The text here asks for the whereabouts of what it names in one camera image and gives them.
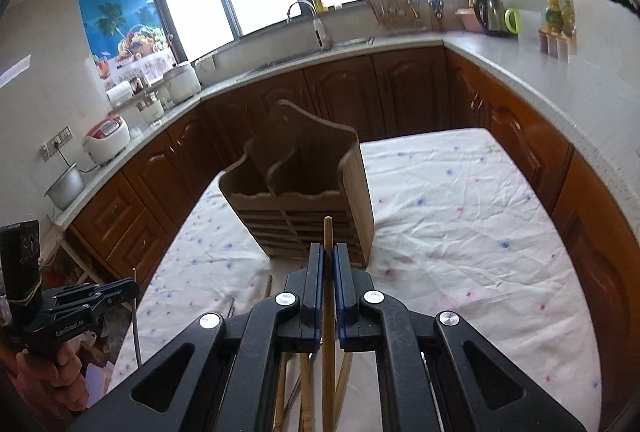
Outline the person's left hand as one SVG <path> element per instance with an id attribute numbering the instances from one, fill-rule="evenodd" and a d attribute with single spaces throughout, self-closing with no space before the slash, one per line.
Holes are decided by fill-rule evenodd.
<path id="1" fill-rule="evenodd" d="M 56 360 L 33 356 L 27 350 L 16 356 L 17 381 L 26 400 L 59 415 L 63 409 L 82 412 L 87 408 L 88 390 L 77 353 L 80 339 L 65 342 Z"/>

